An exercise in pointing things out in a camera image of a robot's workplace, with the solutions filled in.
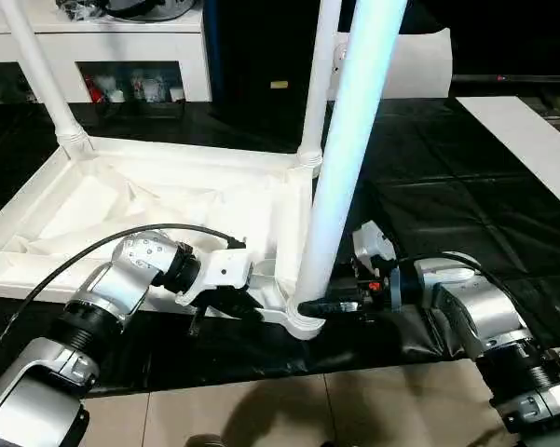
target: white shelf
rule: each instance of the white shelf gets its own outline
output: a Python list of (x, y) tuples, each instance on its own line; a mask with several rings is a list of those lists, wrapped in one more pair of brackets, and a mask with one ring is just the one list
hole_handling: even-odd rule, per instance
[[(175, 20), (138, 23), (103, 17), (89, 21), (70, 21), (55, 0), (21, 0), (36, 33), (201, 33), (202, 4), (197, 4)], [(0, 34), (10, 30), (0, 11)]]

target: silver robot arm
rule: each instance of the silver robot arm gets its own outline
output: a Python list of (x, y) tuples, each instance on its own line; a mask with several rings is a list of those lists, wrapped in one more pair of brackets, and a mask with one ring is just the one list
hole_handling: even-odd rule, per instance
[(415, 263), (423, 305), (447, 316), (493, 393), (491, 405), (527, 447), (560, 446), (560, 371), (510, 298), (462, 263)]
[[(89, 423), (79, 399), (95, 384), (100, 363), (149, 287), (196, 296), (215, 287), (211, 278), (219, 275), (208, 271), (220, 265), (233, 274), (219, 285), (243, 287), (250, 273), (244, 252), (214, 251), (199, 259), (191, 247), (156, 231), (122, 239), (111, 262), (89, 275), (48, 333), (28, 344), (0, 377), (0, 446), (78, 445)], [(216, 257), (224, 261), (213, 263)]]

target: red component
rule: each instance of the red component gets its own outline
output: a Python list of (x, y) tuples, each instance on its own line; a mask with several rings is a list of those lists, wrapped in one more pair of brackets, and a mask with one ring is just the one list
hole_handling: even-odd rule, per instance
[(87, 90), (92, 102), (99, 103), (105, 101), (105, 95), (101, 90), (98, 89), (98, 87), (90, 77), (85, 76), (85, 84), (87, 85)]

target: black plastic sheet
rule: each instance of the black plastic sheet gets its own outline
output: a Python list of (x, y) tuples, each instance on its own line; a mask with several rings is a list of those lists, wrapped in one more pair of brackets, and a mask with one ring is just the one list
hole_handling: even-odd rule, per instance
[[(302, 116), (280, 108), (82, 105), (92, 135), (295, 152)], [(0, 207), (56, 147), (39, 106), (0, 108)], [(510, 286), (546, 327), (560, 334), (560, 202), (457, 102), (381, 103), (348, 216), (350, 234), (375, 220), (400, 254), (461, 251)], [(0, 298), (0, 331), (18, 302)], [(61, 305), (36, 303), (0, 353), (0, 370), (46, 329)], [(102, 370), (97, 394), (202, 386), (264, 377), (463, 357), (443, 314), (408, 306), (373, 323), (328, 322), (301, 342), (282, 327), (206, 318), (198, 338), (190, 317), (140, 312)]]

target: white paper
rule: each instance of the white paper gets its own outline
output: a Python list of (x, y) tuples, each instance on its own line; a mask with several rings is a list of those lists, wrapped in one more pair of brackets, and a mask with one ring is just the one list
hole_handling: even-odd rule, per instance
[[(337, 53), (343, 51), (348, 42), (348, 33), (338, 33), (335, 42)], [(335, 65), (340, 59), (337, 53)], [(433, 34), (401, 34), (391, 56), (383, 98), (447, 98), (452, 73), (453, 57), (448, 28)], [(335, 99), (337, 93), (339, 75), (339, 70), (334, 71), (329, 89), (331, 100)]]

